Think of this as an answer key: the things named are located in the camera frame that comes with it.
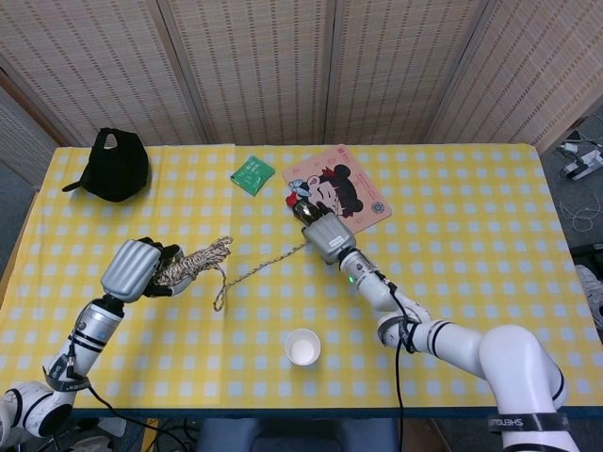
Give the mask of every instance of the black cap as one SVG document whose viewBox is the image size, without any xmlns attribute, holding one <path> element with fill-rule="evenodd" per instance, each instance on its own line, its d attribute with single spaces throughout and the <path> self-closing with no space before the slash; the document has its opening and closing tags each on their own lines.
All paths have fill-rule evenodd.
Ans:
<svg viewBox="0 0 603 452">
<path fill-rule="evenodd" d="M 109 135 L 115 137 L 117 146 L 105 149 Z M 103 128 L 94 141 L 88 164 L 79 181 L 63 187 L 63 191 L 72 191 L 81 186 L 104 200 L 120 202 L 138 193 L 146 185 L 148 174 L 149 157 L 139 136 Z"/>
</svg>

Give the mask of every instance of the white paper cup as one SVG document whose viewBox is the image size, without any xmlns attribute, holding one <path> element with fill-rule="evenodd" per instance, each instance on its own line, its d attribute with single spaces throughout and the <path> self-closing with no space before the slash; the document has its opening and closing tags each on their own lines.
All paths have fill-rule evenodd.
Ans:
<svg viewBox="0 0 603 452">
<path fill-rule="evenodd" d="M 294 330 L 285 339 L 285 353 L 296 365 L 310 365 L 320 356 L 320 339 L 313 331 Z"/>
</svg>

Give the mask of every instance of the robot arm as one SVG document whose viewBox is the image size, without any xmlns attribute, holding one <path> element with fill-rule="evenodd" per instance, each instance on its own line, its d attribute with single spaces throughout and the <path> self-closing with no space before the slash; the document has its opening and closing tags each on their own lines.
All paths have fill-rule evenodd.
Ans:
<svg viewBox="0 0 603 452">
<path fill-rule="evenodd" d="M 567 398 L 562 371 L 531 332 L 507 325 L 481 334 L 432 320 L 355 248 L 353 234 L 333 212 L 299 201 L 293 213 L 322 259 L 339 263 L 371 307 L 388 313 L 378 327 L 385 346 L 395 348 L 401 340 L 410 353 L 430 353 L 488 382 L 498 408 L 489 427 L 502 434 L 505 452 L 578 452 L 566 417 L 557 413 Z"/>
<path fill-rule="evenodd" d="M 90 387 L 87 374 L 123 319 L 123 305 L 142 295 L 172 296 L 192 281 L 177 286 L 156 285 L 155 273 L 184 253 L 149 238 L 128 240 L 118 250 L 103 276 L 105 295 L 91 301 L 78 316 L 58 355 L 44 368 L 46 384 L 16 384 L 0 399 L 0 447 L 31 436 L 51 435 L 70 416 L 75 395 Z"/>
</svg>

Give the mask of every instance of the green packet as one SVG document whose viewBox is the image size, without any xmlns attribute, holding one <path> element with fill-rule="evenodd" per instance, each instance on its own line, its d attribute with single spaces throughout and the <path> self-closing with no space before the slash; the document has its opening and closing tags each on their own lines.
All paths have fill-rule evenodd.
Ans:
<svg viewBox="0 0 603 452">
<path fill-rule="evenodd" d="M 230 179 L 250 195 L 255 196 L 273 174 L 273 167 L 252 155 L 230 176 Z"/>
</svg>

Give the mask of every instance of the table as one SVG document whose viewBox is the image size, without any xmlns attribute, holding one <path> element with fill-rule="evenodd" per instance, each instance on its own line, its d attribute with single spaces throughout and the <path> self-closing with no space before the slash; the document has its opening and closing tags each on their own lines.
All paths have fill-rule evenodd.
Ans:
<svg viewBox="0 0 603 452">
<path fill-rule="evenodd" d="M 187 251 L 231 234 L 229 280 L 302 241 L 278 172 L 325 146 L 149 147 L 150 186 L 104 202 L 77 180 L 89 150 L 59 148 L 35 201 L 0 310 L 0 380 L 41 379 L 100 278 L 128 238 L 149 235 Z M 350 146 L 393 215 L 358 234 L 359 246 L 433 317 L 486 331 L 534 331 L 569 381 L 571 407 L 601 414 L 603 350 L 555 214 L 538 155 L 527 145 Z M 254 154 L 277 169 L 251 197 L 229 176 Z M 214 313 L 220 275 L 201 275 L 174 299 L 141 299 L 90 379 L 116 407 L 325 415 L 394 413 L 394 350 L 378 342 L 378 315 L 311 247 L 234 287 Z M 311 328 L 313 368 L 292 366 L 285 335 Z M 410 410 L 439 415 L 495 405 L 485 382 L 428 355 L 401 358 Z M 76 408 L 99 405 L 83 392 Z"/>
</svg>

